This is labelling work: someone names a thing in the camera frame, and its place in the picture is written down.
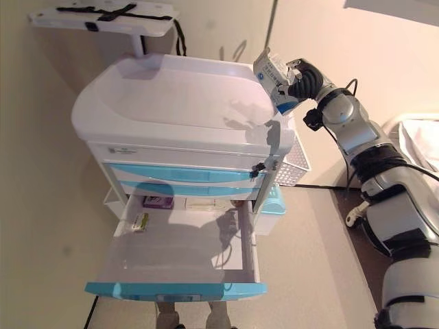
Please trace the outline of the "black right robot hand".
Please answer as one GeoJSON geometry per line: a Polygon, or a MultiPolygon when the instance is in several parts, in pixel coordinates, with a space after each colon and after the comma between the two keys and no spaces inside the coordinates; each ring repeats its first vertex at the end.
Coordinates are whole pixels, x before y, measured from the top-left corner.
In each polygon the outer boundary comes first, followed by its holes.
{"type": "Polygon", "coordinates": [[[286,66],[287,77],[292,80],[288,86],[278,87],[277,91],[280,95],[288,95],[298,101],[316,100],[324,88],[333,84],[324,73],[304,58],[290,61],[286,66]]]}

